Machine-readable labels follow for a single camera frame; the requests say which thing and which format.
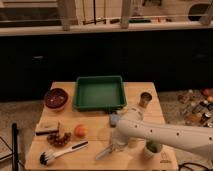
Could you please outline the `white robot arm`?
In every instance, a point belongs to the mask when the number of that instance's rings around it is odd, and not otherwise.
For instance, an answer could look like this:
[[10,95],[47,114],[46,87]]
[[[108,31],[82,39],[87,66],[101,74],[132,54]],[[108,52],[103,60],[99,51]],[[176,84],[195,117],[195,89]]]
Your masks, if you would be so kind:
[[212,128],[145,122],[143,113],[131,107],[120,117],[112,133],[114,148],[123,149],[130,138],[139,138],[213,159]]

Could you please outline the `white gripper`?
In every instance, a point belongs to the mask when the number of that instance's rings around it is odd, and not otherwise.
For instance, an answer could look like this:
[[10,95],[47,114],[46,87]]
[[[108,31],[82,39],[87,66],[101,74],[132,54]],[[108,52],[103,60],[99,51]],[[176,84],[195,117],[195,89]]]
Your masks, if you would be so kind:
[[120,132],[113,132],[111,136],[111,144],[113,151],[123,151],[128,146],[129,138]]

